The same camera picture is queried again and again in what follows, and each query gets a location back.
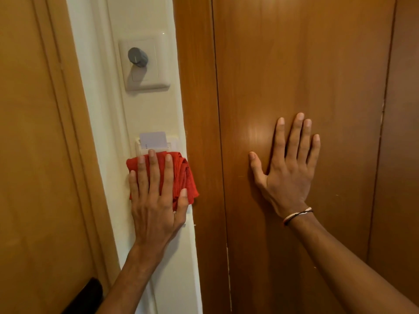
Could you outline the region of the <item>person's right hand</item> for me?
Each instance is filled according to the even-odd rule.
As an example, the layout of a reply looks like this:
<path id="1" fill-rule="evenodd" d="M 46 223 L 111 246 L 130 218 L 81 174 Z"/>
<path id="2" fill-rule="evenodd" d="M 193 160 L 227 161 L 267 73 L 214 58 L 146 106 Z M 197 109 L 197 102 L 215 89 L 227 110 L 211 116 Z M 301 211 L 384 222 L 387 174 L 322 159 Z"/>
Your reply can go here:
<path id="1" fill-rule="evenodd" d="M 304 119 L 296 162 L 286 162 L 288 138 L 285 138 L 285 120 L 279 118 L 275 126 L 274 142 L 267 186 L 258 186 L 263 197 L 280 218 L 288 219 L 308 209 L 306 199 L 315 170 L 307 169 L 312 135 L 311 119 Z"/>

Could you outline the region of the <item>person's left hand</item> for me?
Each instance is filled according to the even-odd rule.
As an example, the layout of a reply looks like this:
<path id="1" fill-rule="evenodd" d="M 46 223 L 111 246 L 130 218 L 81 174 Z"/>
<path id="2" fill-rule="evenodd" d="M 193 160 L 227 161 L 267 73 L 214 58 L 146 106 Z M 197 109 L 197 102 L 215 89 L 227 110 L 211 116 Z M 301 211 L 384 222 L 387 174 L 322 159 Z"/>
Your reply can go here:
<path id="1" fill-rule="evenodd" d="M 164 182 L 158 197 L 149 196 L 149 158 L 148 164 L 145 156 L 137 159 L 136 172 L 139 198 L 136 205 L 131 204 L 135 230 L 134 244 L 168 245 L 180 230 L 174 226 L 172 157 L 166 154 Z"/>

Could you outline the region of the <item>red cleaning cloth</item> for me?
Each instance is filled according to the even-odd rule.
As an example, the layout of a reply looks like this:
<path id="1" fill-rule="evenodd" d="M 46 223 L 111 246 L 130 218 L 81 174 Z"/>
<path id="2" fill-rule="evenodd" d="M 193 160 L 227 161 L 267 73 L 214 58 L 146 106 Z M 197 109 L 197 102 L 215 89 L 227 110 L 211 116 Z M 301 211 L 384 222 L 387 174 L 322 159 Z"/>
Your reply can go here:
<path id="1" fill-rule="evenodd" d="M 194 203 L 195 198 L 199 196 L 194 177 L 186 158 L 180 152 L 158 152 L 156 153 L 159 169 L 160 169 L 160 188 L 161 193 L 164 182 L 165 157 L 170 154 L 174 169 L 174 183 L 173 183 L 173 210 L 177 211 L 178 199 L 182 189 L 187 190 L 187 198 L 189 205 Z"/>

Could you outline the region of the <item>person's right forearm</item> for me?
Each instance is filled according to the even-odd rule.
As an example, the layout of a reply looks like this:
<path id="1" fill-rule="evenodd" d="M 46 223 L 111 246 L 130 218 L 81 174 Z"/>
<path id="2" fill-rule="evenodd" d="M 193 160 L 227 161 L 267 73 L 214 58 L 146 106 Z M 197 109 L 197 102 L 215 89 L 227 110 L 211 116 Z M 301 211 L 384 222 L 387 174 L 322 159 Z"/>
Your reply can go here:
<path id="1" fill-rule="evenodd" d="M 419 314 L 419 307 L 333 237 L 312 211 L 284 220 L 350 314 Z"/>

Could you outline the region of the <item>person's left forearm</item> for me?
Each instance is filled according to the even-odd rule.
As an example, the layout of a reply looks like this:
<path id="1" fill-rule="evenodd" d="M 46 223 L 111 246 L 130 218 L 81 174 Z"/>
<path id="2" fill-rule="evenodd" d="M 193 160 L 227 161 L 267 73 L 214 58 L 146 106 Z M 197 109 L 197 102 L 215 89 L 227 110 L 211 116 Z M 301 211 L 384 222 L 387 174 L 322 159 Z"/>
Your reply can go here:
<path id="1" fill-rule="evenodd" d="M 167 244 L 134 244 L 96 314 L 134 314 L 166 247 Z"/>

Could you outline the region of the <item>white key card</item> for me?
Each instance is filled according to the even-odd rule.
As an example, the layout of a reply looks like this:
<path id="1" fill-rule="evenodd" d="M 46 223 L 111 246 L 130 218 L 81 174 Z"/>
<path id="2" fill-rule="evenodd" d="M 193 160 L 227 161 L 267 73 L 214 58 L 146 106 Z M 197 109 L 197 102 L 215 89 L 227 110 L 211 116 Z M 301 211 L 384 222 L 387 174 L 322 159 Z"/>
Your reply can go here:
<path id="1" fill-rule="evenodd" d="M 157 151 L 168 147 L 166 133 L 163 131 L 140 133 L 139 144 L 141 150 L 153 149 Z"/>

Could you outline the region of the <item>wooden wardrobe door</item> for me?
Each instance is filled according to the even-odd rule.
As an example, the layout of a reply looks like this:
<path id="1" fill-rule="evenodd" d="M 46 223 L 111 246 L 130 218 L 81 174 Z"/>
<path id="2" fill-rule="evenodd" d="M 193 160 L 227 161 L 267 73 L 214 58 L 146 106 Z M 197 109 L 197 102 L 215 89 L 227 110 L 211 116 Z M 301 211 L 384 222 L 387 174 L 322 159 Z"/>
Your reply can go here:
<path id="1" fill-rule="evenodd" d="M 367 256 L 395 0 L 212 0 L 233 314 L 341 306 L 253 182 L 278 118 L 313 122 L 321 152 L 307 203 Z"/>

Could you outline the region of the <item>wooden wardrobe side panel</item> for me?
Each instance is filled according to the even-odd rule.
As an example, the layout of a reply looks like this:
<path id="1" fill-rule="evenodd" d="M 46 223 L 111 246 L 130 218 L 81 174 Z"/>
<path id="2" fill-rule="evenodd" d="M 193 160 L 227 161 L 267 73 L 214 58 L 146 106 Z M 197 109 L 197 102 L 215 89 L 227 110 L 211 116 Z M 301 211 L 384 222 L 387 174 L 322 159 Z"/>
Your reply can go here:
<path id="1" fill-rule="evenodd" d="M 397 0 L 368 263 L 419 306 L 419 0 Z"/>

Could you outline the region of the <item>wooden room door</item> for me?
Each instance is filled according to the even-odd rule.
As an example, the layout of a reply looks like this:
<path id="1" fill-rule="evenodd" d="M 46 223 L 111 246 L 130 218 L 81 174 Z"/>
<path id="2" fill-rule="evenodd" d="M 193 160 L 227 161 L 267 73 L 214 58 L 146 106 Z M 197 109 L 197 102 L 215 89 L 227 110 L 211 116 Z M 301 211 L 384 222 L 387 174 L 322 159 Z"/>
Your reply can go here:
<path id="1" fill-rule="evenodd" d="M 0 0 L 0 314 L 119 273 L 66 0 Z"/>

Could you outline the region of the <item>grey round dimmer knob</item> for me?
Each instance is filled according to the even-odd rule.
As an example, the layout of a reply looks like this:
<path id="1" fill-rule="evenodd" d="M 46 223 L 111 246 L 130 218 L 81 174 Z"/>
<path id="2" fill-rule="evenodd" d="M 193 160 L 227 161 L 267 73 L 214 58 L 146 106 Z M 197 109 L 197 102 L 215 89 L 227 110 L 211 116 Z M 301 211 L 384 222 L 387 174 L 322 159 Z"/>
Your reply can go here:
<path id="1" fill-rule="evenodd" d="M 139 67 L 146 68 L 149 62 L 148 55 L 138 47 L 131 47 L 128 51 L 129 61 Z"/>

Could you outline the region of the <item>white card holder switch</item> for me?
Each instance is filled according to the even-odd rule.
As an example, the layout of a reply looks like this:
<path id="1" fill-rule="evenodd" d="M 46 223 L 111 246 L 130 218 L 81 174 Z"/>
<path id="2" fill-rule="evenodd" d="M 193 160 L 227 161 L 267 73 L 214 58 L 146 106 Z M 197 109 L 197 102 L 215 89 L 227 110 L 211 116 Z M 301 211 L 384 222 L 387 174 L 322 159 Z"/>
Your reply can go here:
<path id="1" fill-rule="evenodd" d="M 179 139 L 176 136 L 168 136 L 166 137 L 166 147 L 165 148 L 143 148 L 141 145 L 140 137 L 135 139 L 135 156 L 140 157 L 148 154 L 149 149 L 153 149 L 156 153 L 159 152 L 181 152 L 179 147 Z"/>

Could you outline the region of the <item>wooden door frame post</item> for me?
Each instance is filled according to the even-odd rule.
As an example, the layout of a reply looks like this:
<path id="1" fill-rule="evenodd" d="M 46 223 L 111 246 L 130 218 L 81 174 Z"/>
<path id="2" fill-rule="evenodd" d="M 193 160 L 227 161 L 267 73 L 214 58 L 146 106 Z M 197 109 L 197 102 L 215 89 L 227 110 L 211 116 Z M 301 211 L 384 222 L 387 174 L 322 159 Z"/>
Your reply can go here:
<path id="1" fill-rule="evenodd" d="M 203 314 L 231 314 L 212 0 L 173 0 Z"/>

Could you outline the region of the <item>white wall switch plate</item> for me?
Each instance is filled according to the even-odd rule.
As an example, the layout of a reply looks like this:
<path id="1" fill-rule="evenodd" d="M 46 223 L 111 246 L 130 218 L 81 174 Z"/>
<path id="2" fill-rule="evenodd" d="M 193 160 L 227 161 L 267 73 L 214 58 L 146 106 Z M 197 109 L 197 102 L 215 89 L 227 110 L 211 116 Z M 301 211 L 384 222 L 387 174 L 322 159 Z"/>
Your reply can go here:
<path id="1" fill-rule="evenodd" d="M 121 39 L 118 48 L 127 92 L 170 87 L 167 33 L 156 32 Z"/>

